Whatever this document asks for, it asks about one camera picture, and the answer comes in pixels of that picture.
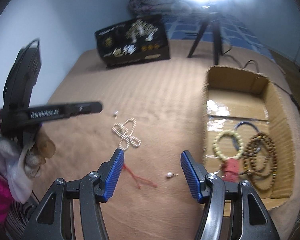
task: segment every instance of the red tassel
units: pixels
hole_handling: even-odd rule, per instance
[[[133,171],[132,171],[129,167],[127,167],[127,165],[126,165],[125,163],[123,164],[122,169],[126,169],[127,172],[131,174],[131,177],[132,177],[132,178],[134,179],[134,181],[136,182],[138,189],[141,188],[141,186],[140,186],[138,180],[144,182],[145,184],[147,184],[147,185],[149,185],[149,186],[151,186],[151,187],[157,187],[157,184],[153,183],[151,180],[144,179],[144,178],[142,178],[142,177],[136,176],[136,175],[133,173]]]
[[[222,164],[223,177],[222,179],[229,182],[239,181],[239,161],[229,158]]]

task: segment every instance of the open cardboard box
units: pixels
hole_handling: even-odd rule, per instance
[[[274,186],[268,191],[258,191],[267,210],[282,205],[293,190],[295,149],[292,134],[283,111],[276,86],[262,74],[228,66],[214,66],[207,72],[207,83],[203,89],[204,100],[204,158],[208,172],[221,170],[221,160],[212,150],[215,136],[230,129],[241,121],[250,121],[273,139],[277,150],[277,176]],[[242,125],[238,128],[244,145],[256,134],[253,127]],[[219,146],[228,157],[236,155],[231,138],[223,137]],[[257,163],[263,162],[266,152],[258,153]],[[271,176],[257,183],[267,187]],[[230,203],[225,204],[224,216],[230,216]]]

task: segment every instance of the brown beaded necklace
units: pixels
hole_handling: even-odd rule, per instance
[[[268,155],[266,155],[264,163],[260,169],[256,168],[256,155],[257,148],[262,144]],[[266,168],[270,158],[272,157],[272,167],[267,173],[262,173],[262,171]],[[261,191],[269,190],[274,185],[275,177],[277,175],[277,152],[275,150],[275,145],[272,139],[264,132],[259,132],[257,135],[251,137],[250,141],[246,145],[245,151],[242,154],[244,172],[243,174],[247,174],[250,179],[253,181],[253,184],[256,188]],[[267,178],[272,174],[272,180],[270,185],[267,188],[260,187],[256,183],[256,177]]]

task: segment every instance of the tripod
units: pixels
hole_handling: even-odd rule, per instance
[[[188,58],[192,57],[197,45],[199,44],[203,34],[205,33],[208,25],[211,24],[212,33],[213,33],[213,47],[214,47],[214,65],[219,64],[219,55],[223,55],[222,49],[222,38],[220,31],[220,22],[219,22],[219,13],[211,12],[202,22],[197,38],[195,39],[192,48],[189,52]]]

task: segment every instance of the yellow beaded bracelet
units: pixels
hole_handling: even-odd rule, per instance
[[[223,136],[230,136],[233,137],[236,141],[237,141],[237,145],[239,146],[239,150],[237,151],[237,155],[233,156],[233,157],[227,157],[225,156],[219,147],[219,141]],[[222,161],[226,162],[228,159],[233,158],[233,159],[240,159],[242,154],[243,154],[243,141],[241,139],[241,136],[234,130],[224,130],[223,132],[220,132],[216,138],[213,141],[213,145],[212,145],[214,154],[219,157]]]

